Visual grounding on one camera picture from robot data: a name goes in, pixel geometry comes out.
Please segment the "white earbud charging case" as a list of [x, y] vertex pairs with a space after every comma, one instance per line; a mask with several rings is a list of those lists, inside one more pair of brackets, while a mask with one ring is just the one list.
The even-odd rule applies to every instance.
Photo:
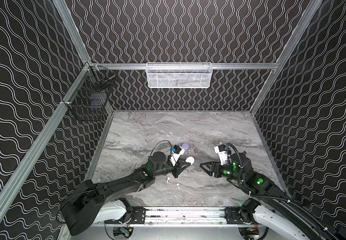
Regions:
[[195, 162], [194, 157], [188, 157], [188, 158], [186, 158], [186, 163], [189, 163], [190, 165], [193, 165], [194, 162]]

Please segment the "purple earbud charging case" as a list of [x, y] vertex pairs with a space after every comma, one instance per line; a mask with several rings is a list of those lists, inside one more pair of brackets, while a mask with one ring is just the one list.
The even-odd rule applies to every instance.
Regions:
[[189, 150], [190, 149], [190, 145], [188, 143], [183, 143], [182, 144], [182, 147], [185, 151]]

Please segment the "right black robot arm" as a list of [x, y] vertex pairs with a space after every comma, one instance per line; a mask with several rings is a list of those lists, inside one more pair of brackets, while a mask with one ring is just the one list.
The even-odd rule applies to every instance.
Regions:
[[220, 161], [200, 167], [211, 177], [226, 178], [249, 196], [237, 214], [242, 222], [262, 224], [289, 239], [346, 240], [344, 230], [328, 226], [256, 172], [246, 152], [224, 151], [219, 156]]

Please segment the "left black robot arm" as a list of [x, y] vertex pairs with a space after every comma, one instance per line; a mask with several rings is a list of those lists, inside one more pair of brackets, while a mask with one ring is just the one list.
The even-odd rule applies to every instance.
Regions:
[[99, 212], [105, 203], [150, 187], [157, 176], [173, 174], [177, 178], [195, 162], [193, 157], [179, 157], [172, 165], [170, 160], [173, 157], [155, 152], [148, 157], [144, 165], [123, 178], [96, 184], [92, 180], [84, 181], [68, 196], [60, 209], [70, 235], [79, 235], [97, 222]]

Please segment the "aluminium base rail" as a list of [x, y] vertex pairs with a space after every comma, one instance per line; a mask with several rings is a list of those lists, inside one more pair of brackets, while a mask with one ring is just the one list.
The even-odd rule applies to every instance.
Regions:
[[145, 226], [223, 226], [261, 224], [271, 229], [295, 228], [293, 222], [275, 214], [263, 205], [252, 207], [127, 207], [111, 202], [102, 208], [83, 210], [63, 209], [61, 212], [69, 231], [78, 235], [93, 224], [124, 224]]

